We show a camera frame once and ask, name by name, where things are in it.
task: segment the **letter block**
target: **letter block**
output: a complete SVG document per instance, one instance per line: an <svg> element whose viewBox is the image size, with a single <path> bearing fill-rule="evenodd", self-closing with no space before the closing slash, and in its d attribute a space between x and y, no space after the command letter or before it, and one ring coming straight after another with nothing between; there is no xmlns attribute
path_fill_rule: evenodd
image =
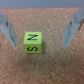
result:
<svg viewBox="0 0 84 84"><path fill-rule="evenodd" d="M25 32L24 49L26 53L41 53L42 32Z"/></svg>

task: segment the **brown surface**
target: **brown surface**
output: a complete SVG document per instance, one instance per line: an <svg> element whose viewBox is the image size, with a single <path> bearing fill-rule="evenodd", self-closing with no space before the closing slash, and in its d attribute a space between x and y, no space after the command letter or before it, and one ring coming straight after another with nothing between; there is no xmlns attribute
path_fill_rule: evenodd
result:
<svg viewBox="0 0 84 84"><path fill-rule="evenodd" d="M0 32L0 84L84 84L84 25L67 48L66 23L79 8L4 9L13 24L14 48ZM26 31L42 32L42 54L26 54Z"/></svg>

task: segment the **green block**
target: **green block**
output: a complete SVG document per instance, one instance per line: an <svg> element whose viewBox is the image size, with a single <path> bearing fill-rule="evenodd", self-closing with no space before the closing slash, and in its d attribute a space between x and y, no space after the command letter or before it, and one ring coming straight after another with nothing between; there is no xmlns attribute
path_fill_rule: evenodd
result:
<svg viewBox="0 0 84 84"><path fill-rule="evenodd" d="M26 53L41 53L42 32L25 32L24 49Z"/></svg>

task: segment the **toy block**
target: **toy block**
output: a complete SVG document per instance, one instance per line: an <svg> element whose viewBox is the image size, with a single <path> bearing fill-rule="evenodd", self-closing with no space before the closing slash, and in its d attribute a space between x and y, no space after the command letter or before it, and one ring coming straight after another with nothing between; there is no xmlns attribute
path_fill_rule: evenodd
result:
<svg viewBox="0 0 84 84"><path fill-rule="evenodd" d="M24 49L26 53L41 53L42 32L25 32Z"/></svg>

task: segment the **yellow cube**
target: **yellow cube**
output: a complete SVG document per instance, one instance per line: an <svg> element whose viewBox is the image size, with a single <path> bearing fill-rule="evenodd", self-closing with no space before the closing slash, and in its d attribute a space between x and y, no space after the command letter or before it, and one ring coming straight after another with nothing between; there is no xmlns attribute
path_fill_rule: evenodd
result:
<svg viewBox="0 0 84 84"><path fill-rule="evenodd" d="M41 53L42 32L25 32L24 49L26 53Z"/></svg>

